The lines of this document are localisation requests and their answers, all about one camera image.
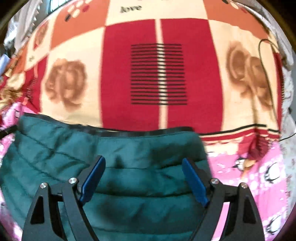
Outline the dark green puffer jacket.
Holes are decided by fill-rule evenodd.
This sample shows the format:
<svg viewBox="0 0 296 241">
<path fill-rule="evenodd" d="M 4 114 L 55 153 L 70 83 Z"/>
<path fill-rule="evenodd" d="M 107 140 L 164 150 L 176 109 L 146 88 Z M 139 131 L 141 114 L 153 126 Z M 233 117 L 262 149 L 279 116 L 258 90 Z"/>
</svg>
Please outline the dark green puffer jacket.
<svg viewBox="0 0 296 241">
<path fill-rule="evenodd" d="M 204 208 L 185 180 L 182 160 L 210 170 L 190 127 L 119 132 L 25 114 L 1 166 L 1 191 L 13 219 L 24 225 L 42 182 L 64 183 L 98 156 L 106 169 L 84 211 L 100 240 L 189 238 Z"/>
</svg>

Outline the pink penguin quilt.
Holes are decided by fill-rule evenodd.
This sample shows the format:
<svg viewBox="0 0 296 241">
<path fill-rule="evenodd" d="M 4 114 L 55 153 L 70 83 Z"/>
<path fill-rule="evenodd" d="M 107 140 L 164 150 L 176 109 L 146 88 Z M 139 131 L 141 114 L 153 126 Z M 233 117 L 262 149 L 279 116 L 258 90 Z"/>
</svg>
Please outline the pink penguin quilt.
<svg viewBox="0 0 296 241">
<path fill-rule="evenodd" d="M 19 119 L 25 114 L 35 113 L 20 103 L 13 104 L 1 112 L 1 129 L 13 125 L 18 127 Z M 15 133 L 1 141 L 1 166 L 9 146 L 15 140 Z M 239 149 L 230 144 L 206 146 L 203 143 L 203 146 L 210 168 L 208 174 L 227 185 L 236 186 L 241 182 L 248 184 L 261 216 L 265 238 L 273 240 L 282 228 L 287 214 L 286 171 L 279 144 L 272 144 L 265 156 L 251 167 L 244 165 L 248 157 L 248 150 L 244 146 Z M 6 206 L 10 223 L 17 225 L 13 234 L 20 237 L 23 226 L 19 226 L 11 216 L 2 191 L 1 201 Z"/>
</svg>

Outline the floral bed sheet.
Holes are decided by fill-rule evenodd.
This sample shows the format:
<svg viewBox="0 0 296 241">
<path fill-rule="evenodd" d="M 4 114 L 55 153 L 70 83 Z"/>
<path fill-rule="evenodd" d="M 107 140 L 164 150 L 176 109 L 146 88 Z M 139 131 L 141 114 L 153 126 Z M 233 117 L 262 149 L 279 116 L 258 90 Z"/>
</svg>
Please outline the floral bed sheet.
<svg viewBox="0 0 296 241">
<path fill-rule="evenodd" d="M 287 207 L 291 211 L 295 205 L 295 120 L 290 114 L 289 108 L 295 100 L 295 78 L 292 77 L 292 69 L 295 67 L 295 60 L 292 56 L 291 32 L 287 32 L 279 13 L 275 11 L 270 3 L 260 3 L 259 1 L 237 1 L 240 6 L 254 14 L 263 25 L 270 30 L 276 38 L 283 57 L 283 102 L 282 102 L 282 121 L 281 121 L 281 141 L 280 149 L 283 154 L 286 181 L 287 181 Z"/>
</svg>

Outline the red rose pattern blanket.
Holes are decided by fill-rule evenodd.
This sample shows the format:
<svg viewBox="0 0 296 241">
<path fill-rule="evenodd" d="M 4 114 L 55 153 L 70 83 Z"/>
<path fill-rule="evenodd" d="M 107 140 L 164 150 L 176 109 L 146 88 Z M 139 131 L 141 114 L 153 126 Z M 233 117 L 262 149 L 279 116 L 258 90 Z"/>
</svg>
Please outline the red rose pattern blanket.
<svg viewBox="0 0 296 241">
<path fill-rule="evenodd" d="M 66 123 L 192 127 L 206 142 L 280 137 L 274 36 L 234 1 L 70 1 L 33 32 L 1 80 Z"/>
</svg>

